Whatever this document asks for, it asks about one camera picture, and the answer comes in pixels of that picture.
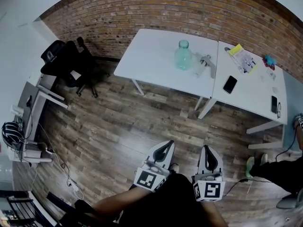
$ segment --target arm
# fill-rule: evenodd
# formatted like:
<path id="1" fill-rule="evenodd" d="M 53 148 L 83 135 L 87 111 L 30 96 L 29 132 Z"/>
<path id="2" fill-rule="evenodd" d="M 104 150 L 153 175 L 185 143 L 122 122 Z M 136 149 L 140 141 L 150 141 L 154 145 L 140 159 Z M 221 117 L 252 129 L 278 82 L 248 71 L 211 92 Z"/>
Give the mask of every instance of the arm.
<path id="1" fill-rule="evenodd" d="M 303 150 L 303 130 L 301 129 L 301 126 L 300 126 L 298 120 L 295 121 L 294 126 L 296 128 L 297 139 L 298 139 L 300 150 Z"/>
<path id="2" fill-rule="evenodd" d="M 151 191 L 141 187 L 135 187 L 126 192 L 105 198 L 93 204 L 92 208 L 105 217 L 112 217 L 116 214 L 120 214 L 122 210 L 149 195 L 150 193 Z"/>
<path id="3" fill-rule="evenodd" d="M 202 202 L 201 205 L 206 212 L 206 217 L 211 224 L 211 227 L 228 227 L 213 202 Z"/>

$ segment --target black pants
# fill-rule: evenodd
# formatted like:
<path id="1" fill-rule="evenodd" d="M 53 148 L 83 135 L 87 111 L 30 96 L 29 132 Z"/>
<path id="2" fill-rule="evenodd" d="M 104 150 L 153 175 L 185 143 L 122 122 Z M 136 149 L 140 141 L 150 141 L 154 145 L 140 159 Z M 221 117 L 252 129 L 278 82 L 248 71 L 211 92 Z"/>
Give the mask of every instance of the black pants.
<path id="1" fill-rule="evenodd" d="M 181 174 L 172 174 L 155 193 L 124 210 L 121 225 L 163 226 L 199 224 L 206 227 L 205 212 L 195 199 L 193 185 Z"/>
<path id="2" fill-rule="evenodd" d="M 252 176 L 266 178 L 284 190 L 296 194 L 303 188 L 303 157 L 296 161 L 280 161 L 254 165 L 250 171 Z"/>

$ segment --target white device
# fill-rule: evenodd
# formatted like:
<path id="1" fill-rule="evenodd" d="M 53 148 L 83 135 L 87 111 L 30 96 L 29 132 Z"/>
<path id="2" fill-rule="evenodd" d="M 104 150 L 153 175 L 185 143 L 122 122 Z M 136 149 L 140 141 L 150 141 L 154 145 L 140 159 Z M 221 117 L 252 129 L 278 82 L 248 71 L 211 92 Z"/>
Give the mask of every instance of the white device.
<path id="1" fill-rule="evenodd" d="M 195 56 L 197 58 L 201 58 L 200 59 L 200 63 L 201 65 L 199 65 L 199 67 L 196 69 L 196 71 L 194 72 L 194 75 L 199 78 L 201 76 L 201 74 L 203 73 L 204 69 L 206 68 L 206 66 L 209 66 L 211 68 L 211 77 L 214 78 L 215 74 L 216 74 L 216 65 L 214 65 L 211 62 L 211 56 L 207 55 L 207 56 L 203 56 L 201 57 L 198 53 L 195 54 Z"/>
<path id="2" fill-rule="evenodd" d="M 151 147 L 143 166 L 139 167 L 134 184 L 151 192 L 156 192 L 170 175 L 169 166 L 174 154 L 173 140 L 165 141 Z"/>
<path id="3" fill-rule="evenodd" d="M 214 202 L 222 199 L 225 187 L 222 158 L 214 149 L 204 145 L 198 167 L 193 186 L 196 201 Z"/>
<path id="4" fill-rule="evenodd" d="M 24 114 L 24 109 L 23 109 L 23 108 L 20 108 L 20 107 L 18 107 L 18 106 L 12 105 L 12 106 L 10 107 L 10 112 L 11 112 L 12 114 L 14 114 L 15 116 L 17 116 L 17 117 L 22 118 L 22 117 L 23 117 L 23 114 Z"/>

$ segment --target paper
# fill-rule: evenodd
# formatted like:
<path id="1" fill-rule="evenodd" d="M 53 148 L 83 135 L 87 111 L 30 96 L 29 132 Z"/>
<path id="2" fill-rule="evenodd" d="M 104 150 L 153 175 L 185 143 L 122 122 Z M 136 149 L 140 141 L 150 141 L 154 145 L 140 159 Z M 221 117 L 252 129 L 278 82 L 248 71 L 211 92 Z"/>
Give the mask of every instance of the paper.
<path id="1" fill-rule="evenodd" d="M 71 71 L 71 75 L 75 78 L 75 80 L 77 80 L 79 77 L 81 77 L 81 74 L 79 74 L 78 72 L 72 70 Z"/>
<path id="2" fill-rule="evenodd" d="M 228 54 L 233 58 L 233 61 L 239 69 L 243 68 L 243 73 L 251 73 L 258 66 L 250 54 L 248 54 L 240 44 L 229 50 Z"/>
<path id="3" fill-rule="evenodd" d="M 275 73 L 274 73 L 273 70 L 271 70 L 270 68 L 268 68 L 266 72 L 270 76 L 270 78 L 272 78 L 273 80 L 276 79 L 276 75 L 275 75 Z"/>

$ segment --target office chair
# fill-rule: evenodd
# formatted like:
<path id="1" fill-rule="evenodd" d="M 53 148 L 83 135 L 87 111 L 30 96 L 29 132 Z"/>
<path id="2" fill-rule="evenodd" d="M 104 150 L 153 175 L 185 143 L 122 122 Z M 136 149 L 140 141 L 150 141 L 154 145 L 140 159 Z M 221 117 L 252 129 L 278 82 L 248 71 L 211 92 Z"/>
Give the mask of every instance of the office chair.
<path id="1" fill-rule="evenodd" d="M 77 200 L 74 204 L 75 207 L 72 207 L 71 205 L 63 202 L 51 192 L 48 193 L 46 198 L 50 202 L 52 202 L 56 207 L 60 208 L 61 210 L 63 210 L 63 212 L 65 212 L 65 214 L 58 221 L 55 227 L 100 227 L 117 225 L 117 223 L 114 222 L 104 222 L 104 220 L 102 221 L 102 215 L 95 211 L 89 204 L 87 204 L 83 200 Z M 101 219 L 94 218 L 87 214 L 93 214 L 94 216 Z"/>
<path id="2" fill-rule="evenodd" d="M 282 210 L 295 209 L 303 205 L 303 188 L 297 194 L 290 194 L 284 197 L 276 208 Z"/>
<path id="3" fill-rule="evenodd" d="M 41 73 L 62 78 L 68 87 L 77 87 L 78 96 L 81 96 L 81 91 L 85 85 L 88 85 L 93 96 L 97 98 L 92 80 L 102 74 L 109 77 L 109 74 L 105 72 L 94 74 L 94 68 L 98 64 L 85 46 L 82 37 L 79 37 L 77 42 L 79 47 L 83 48 L 81 53 L 73 41 L 64 43 L 56 40 L 53 42 L 41 55 L 45 62 Z"/>

